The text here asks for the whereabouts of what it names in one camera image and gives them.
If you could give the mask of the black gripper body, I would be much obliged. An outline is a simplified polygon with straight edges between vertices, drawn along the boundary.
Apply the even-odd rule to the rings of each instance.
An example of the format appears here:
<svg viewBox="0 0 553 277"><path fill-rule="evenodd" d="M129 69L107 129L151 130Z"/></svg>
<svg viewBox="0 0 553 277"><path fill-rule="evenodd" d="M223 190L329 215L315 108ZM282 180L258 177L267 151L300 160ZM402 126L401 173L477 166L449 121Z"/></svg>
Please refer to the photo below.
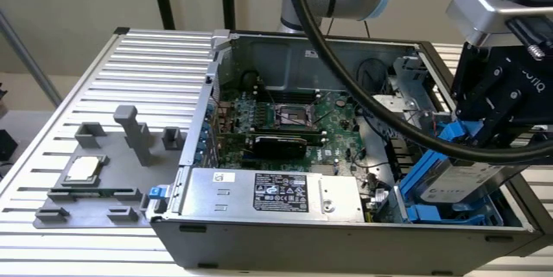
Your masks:
<svg viewBox="0 0 553 277"><path fill-rule="evenodd" d="M451 86L457 117L501 117L514 125L552 123L552 58L537 61L522 46L463 46Z"/></svg>

